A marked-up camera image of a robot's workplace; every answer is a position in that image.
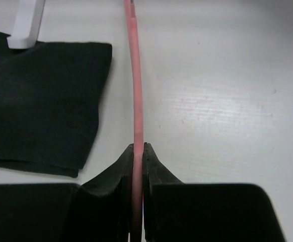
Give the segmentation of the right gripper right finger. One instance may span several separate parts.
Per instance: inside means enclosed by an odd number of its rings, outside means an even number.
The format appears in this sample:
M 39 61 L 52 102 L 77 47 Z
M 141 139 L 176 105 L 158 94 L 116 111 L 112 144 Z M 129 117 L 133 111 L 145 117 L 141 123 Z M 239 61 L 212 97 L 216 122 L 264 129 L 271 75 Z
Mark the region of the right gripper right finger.
M 274 207 L 255 184 L 186 184 L 143 151 L 147 241 L 285 241 Z

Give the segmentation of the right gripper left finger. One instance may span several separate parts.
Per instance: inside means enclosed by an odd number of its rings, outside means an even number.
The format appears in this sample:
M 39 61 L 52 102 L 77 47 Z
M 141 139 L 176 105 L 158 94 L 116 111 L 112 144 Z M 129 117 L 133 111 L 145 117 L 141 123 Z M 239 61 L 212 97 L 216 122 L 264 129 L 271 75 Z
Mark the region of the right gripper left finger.
M 0 241 L 127 241 L 133 146 L 90 181 L 0 185 Z

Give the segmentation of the pink plastic hanger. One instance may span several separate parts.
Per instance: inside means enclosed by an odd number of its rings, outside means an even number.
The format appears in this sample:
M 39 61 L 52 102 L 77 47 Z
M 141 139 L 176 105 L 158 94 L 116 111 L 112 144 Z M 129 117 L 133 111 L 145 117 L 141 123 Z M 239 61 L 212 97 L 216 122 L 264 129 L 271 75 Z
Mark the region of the pink plastic hanger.
M 144 151 L 141 65 L 137 17 L 134 1 L 124 1 L 124 7 L 133 78 L 133 168 L 131 186 L 132 218 L 130 223 L 130 241 L 141 241 L 143 195 L 142 156 Z

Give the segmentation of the black trousers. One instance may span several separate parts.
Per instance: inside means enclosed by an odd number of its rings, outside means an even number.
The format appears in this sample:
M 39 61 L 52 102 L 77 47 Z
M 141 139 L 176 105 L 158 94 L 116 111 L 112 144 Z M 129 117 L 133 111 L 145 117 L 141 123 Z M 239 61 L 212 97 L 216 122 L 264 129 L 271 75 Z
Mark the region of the black trousers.
M 112 45 L 37 42 L 0 32 L 0 167 L 77 177 L 99 126 Z

